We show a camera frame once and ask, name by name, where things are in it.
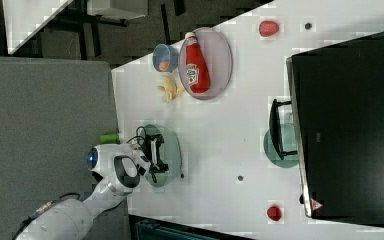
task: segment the pink plate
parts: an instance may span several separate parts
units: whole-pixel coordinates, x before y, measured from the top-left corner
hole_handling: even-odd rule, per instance
[[[184,42],[179,56],[179,74],[186,91],[194,98],[208,100],[218,96],[227,87],[232,74],[232,54],[224,37],[211,28],[198,28],[193,31],[201,47],[207,64],[211,87],[205,93],[193,93],[186,78],[186,43]]]

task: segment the cable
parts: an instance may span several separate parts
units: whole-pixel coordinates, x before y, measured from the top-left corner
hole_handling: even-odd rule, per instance
[[[145,138],[142,136],[134,136],[134,137],[130,138],[129,141],[127,141],[127,143],[130,143],[133,139],[136,139],[136,138],[141,138],[143,141],[145,141]]]
[[[139,129],[143,129],[143,131],[145,132],[145,136],[147,135],[146,129],[143,126],[140,126],[140,127],[136,128],[136,136],[139,136]]]

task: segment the blue robot eye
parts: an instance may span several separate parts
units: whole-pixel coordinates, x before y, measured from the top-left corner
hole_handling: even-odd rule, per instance
[[[92,150],[87,155],[87,167],[89,170],[95,168],[96,163],[98,163],[98,151],[96,148],[92,148]]]

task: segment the small bowl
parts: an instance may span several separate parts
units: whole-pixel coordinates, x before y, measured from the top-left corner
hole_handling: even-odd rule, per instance
[[[160,70],[160,64],[164,61],[168,62],[168,67]],[[158,72],[172,72],[177,68],[178,61],[179,54],[172,46],[159,44],[155,47],[154,54],[152,55],[152,64]]]

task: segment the white table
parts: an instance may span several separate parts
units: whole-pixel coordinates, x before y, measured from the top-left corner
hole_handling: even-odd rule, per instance
[[[8,54],[13,54],[73,0],[3,0]]]
[[[384,229],[315,221],[304,215],[298,167],[274,166],[263,150],[271,102],[289,96],[287,57],[384,31],[384,1],[277,0],[222,23],[233,55],[231,82],[209,101],[187,93],[161,101],[162,74],[147,55],[112,71],[119,127],[126,138],[146,120],[173,128],[182,144],[186,178],[156,193],[142,179],[128,198],[129,213],[252,239],[384,239]],[[263,39],[262,20],[281,25]],[[313,28],[304,30],[311,22]],[[180,49],[182,42],[173,46]],[[168,74],[180,84],[178,72]],[[237,176],[244,176],[239,182]],[[266,209],[284,209],[280,223]]]

